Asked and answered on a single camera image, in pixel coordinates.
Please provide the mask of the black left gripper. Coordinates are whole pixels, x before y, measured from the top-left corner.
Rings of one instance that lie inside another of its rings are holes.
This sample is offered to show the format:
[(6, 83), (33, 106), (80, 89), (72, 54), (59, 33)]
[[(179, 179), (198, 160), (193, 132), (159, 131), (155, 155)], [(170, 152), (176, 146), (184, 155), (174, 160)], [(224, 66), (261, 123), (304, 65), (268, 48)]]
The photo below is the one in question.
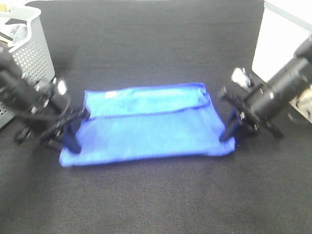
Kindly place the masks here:
[(90, 119), (85, 107), (73, 108), (68, 94), (41, 94), (36, 90), (14, 91), (14, 114), (25, 124), (15, 135), (15, 141), (23, 143), (36, 137), (42, 145), (80, 153), (76, 133), (81, 121)]

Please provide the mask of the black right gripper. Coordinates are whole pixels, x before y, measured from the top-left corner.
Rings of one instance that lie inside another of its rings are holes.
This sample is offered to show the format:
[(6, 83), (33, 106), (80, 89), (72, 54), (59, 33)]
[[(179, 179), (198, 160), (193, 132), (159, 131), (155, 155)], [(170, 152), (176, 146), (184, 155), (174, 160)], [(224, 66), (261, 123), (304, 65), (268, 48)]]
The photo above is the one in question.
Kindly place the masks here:
[(284, 137), (276, 125), (253, 112), (242, 97), (227, 90), (226, 87), (222, 87), (220, 91), (220, 100), (229, 103), (234, 109), (230, 113), (225, 130), (219, 137), (219, 141), (227, 141), (232, 137), (240, 137), (244, 134), (258, 133), (260, 127), (265, 128), (275, 139)]

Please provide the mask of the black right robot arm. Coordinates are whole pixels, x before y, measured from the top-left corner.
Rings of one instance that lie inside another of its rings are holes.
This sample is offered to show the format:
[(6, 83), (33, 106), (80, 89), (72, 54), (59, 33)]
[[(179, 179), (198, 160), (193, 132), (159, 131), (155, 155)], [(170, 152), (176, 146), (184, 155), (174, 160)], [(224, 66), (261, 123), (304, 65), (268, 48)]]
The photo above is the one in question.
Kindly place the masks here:
[(233, 108), (225, 130), (219, 137), (225, 142), (244, 133), (257, 133), (265, 128), (274, 138), (283, 133), (273, 119), (295, 97), (299, 97), (312, 83), (312, 38), (304, 40), (288, 61), (268, 82), (248, 90), (245, 97), (223, 87), (220, 99)]

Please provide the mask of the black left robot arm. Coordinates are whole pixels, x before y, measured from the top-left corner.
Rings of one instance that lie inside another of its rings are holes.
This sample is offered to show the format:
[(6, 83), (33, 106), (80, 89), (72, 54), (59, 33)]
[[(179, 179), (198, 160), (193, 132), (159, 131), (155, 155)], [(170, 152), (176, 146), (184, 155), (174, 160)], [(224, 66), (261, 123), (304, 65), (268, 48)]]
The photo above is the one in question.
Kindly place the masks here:
[(40, 90), (28, 83), (5, 43), (0, 44), (0, 100), (25, 124), (15, 135), (17, 143), (37, 137), (43, 145), (81, 152), (76, 133), (90, 118), (88, 110), (72, 106), (63, 79), (55, 78)]

